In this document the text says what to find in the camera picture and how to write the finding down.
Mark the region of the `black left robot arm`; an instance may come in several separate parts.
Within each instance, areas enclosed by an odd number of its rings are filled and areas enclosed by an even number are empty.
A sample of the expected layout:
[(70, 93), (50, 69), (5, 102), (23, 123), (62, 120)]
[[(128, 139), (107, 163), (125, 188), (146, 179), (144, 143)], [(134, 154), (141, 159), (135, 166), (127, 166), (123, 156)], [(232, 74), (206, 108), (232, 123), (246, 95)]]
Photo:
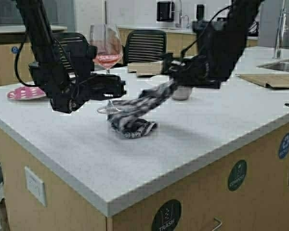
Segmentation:
[(89, 100), (126, 95), (119, 76), (92, 72), (98, 49), (82, 34), (53, 33), (43, 1), (18, 0), (16, 7), (35, 57), (29, 65), (34, 86), (46, 94), (53, 110), (70, 114)]

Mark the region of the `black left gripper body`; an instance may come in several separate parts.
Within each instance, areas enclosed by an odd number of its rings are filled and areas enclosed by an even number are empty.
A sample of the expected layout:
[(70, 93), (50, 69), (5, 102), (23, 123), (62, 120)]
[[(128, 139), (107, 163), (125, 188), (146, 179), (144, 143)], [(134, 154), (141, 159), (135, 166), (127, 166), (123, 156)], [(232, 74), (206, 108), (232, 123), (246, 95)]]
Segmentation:
[(82, 107), (92, 76), (92, 47), (80, 33), (28, 34), (35, 61), (29, 64), (34, 85), (45, 92), (53, 110), (72, 113)]

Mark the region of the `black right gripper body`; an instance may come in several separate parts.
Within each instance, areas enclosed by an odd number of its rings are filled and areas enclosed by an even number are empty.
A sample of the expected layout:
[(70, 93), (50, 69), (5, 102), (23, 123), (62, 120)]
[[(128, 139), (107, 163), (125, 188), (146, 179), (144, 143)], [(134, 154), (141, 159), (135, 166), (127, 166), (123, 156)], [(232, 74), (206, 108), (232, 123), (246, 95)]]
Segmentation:
[(161, 56), (161, 73), (168, 75), (169, 79), (178, 86), (189, 88), (219, 89), (221, 81), (209, 78), (209, 65), (203, 56), (192, 58), (175, 58), (172, 53)]

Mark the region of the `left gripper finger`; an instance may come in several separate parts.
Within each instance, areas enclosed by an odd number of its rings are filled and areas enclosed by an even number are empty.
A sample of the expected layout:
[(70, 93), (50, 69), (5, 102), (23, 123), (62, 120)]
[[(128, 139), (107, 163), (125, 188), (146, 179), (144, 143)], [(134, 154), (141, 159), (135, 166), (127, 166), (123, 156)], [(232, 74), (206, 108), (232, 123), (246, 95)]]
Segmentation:
[(105, 100), (121, 98), (122, 96), (123, 94), (87, 93), (87, 94), (82, 95), (81, 102), (85, 103), (90, 100), (105, 101)]
[(97, 74), (86, 81), (89, 89), (96, 94), (126, 94), (126, 82), (121, 77), (113, 74)]

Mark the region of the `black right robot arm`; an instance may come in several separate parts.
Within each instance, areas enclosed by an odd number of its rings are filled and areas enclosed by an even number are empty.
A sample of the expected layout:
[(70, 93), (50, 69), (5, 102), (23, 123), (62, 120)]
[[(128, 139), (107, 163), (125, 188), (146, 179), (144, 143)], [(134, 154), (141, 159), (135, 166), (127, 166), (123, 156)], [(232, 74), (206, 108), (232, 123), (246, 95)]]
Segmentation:
[(184, 47), (178, 58), (163, 57), (164, 84), (171, 89), (183, 87), (220, 88), (227, 82), (247, 46), (249, 29), (258, 15), (261, 0), (236, 0), (226, 7), (224, 22), (213, 20), (193, 23), (195, 40)]

